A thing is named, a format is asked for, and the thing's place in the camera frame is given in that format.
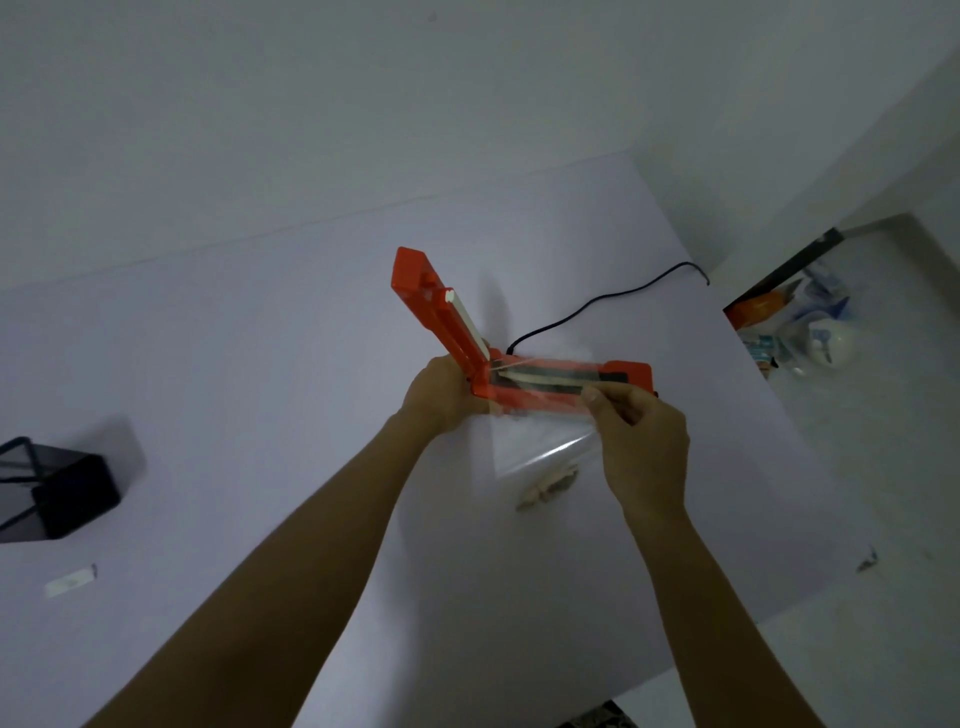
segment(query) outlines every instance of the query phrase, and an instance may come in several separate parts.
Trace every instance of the black wire basket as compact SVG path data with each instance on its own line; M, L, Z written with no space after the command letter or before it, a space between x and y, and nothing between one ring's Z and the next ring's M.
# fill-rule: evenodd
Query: black wire basket
M120 502L100 455L35 445L0 445L0 544L61 539Z

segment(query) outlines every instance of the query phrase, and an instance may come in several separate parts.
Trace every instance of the small white label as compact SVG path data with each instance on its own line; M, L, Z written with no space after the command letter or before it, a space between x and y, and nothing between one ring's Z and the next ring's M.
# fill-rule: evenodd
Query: small white label
M91 564L85 569L80 569L73 573L68 573L66 576L61 576L59 579L54 579L43 587L43 591L49 599L52 596L60 596L64 592L69 592L71 589L89 584L95 578L97 578L97 566L96 564Z

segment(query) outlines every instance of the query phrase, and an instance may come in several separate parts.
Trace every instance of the white table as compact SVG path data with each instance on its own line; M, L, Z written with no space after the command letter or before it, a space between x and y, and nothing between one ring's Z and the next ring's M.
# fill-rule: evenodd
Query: white table
M390 289L398 245L501 347L686 259L614 157L0 296L0 441L99 449L130 482L67 539L0 546L0 723L88 717L395 410L440 351ZM692 517L755 619L866 552L695 271L519 349L653 365L689 419ZM596 460L517 514L500 426L423 456L299 725L550 728L670 665Z

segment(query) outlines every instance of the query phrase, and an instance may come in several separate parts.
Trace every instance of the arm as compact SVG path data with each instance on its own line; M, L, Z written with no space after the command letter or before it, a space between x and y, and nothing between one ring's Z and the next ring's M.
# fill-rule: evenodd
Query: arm
M347 626L429 442L487 403L433 359L359 454L267 537L88 728L289 726Z
M599 384L584 399L697 726L822 726L686 514L684 415L628 384Z

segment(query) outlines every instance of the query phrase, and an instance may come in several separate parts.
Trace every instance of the black power cord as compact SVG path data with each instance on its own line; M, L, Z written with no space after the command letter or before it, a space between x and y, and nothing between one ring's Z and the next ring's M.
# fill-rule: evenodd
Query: black power cord
M507 354L508 354L508 355L509 355L509 354L512 354L512 353L514 352L514 349L516 348L516 345L519 344L521 341L524 341L524 340L526 340L526 339L529 339L531 336L536 336L536 335L539 334L539 333L543 333L544 331L549 331L551 328L556 328L556 327L558 327L558 326L560 326L560 325L562 325L562 324L565 324L567 321L569 321L570 319L572 319L574 316L578 315L579 313L582 313L582 312L584 311L584 309L587 308L587 306L589 306L591 303L596 303L596 302L598 302L598 301L603 301L604 299L615 299L617 296L626 296L626 295L628 295L628 294L630 294L630 293L637 293L638 291L642 291L644 288L649 288L649 287L652 286L654 283L656 283L658 280L663 279L663 278L666 278L666 277L669 276L671 273L673 273L675 270L677 270L678 268L683 268L685 265L688 265L688 266L690 266L691 268L696 268L698 271L700 271L700 275L704 277L704 280L707 282L707 285L710 285L710 278L709 278L709 276L708 276L706 273L704 273L704 269L701 268L701 267L700 267L699 265L697 265L696 263L690 261L690 260L685 260L683 263L677 263L677 264L676 264L675 266L673 266L672 268L667 268L667 269L666 269L665 271L663 271L663 273L661 273L659 276L657 276L656 278L654 278L653 280L651 280L651 281L649 281L649 282L647 282L647 283L644 283L643 285L639 285L639 286L637 286L636 288L631 288L629 291L620 291L619 293L605 293L605 294L603 294L602 296L597 296L596 298L592 298L592 299L590 299L589 301L587 301L586 303L584 303L582 306L580 306L580 308L578 308L577 310L575 310L573 313L571 313L571 314L570 314L569 316L567 316L566 318L563 318L563 319L561 319L560 321L558 321L558 322L556 322L556 323L554 323L554 324L550 324L549 326L545 326L545 327L542 327L542 328L538 328L536 331L531 331L530 333L525 333L525 334L523 334L523 335L522 335L520 338L518 338L513 344L511 344L509 347L507 347Z

